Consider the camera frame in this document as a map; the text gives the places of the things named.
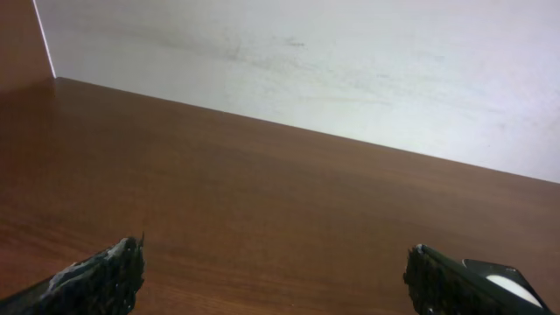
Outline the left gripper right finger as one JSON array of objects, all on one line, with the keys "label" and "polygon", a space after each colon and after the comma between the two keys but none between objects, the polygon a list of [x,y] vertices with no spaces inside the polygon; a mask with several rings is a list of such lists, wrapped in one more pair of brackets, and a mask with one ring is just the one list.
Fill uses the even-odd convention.
[{"label": "left gripper right finger", "polygon": [[424,244],[408,251],[403,281],[418,314],[552,315]]}]

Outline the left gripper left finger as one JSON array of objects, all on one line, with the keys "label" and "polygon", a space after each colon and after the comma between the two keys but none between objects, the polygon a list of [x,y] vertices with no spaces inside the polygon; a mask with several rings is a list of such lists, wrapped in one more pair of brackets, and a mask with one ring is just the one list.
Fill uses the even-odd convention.
[{"label": "left gripper left finger", "polygon": [[144,238],[126,237],[1,300],[1,315],[128,314],[144,283]]}]

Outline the black smartphone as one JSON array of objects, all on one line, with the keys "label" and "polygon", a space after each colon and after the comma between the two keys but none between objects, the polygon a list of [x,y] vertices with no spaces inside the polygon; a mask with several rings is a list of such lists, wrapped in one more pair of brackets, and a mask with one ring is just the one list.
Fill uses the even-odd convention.
[{"label": "black smartphone", "polygon": [[517,268],[472,259],[463,259],[462,263],[468,270],[484,277],[486,280],[509,291],[518,298],[522,298],[532,305],[536,305],[546,311],[549,310],[548,306]]}]

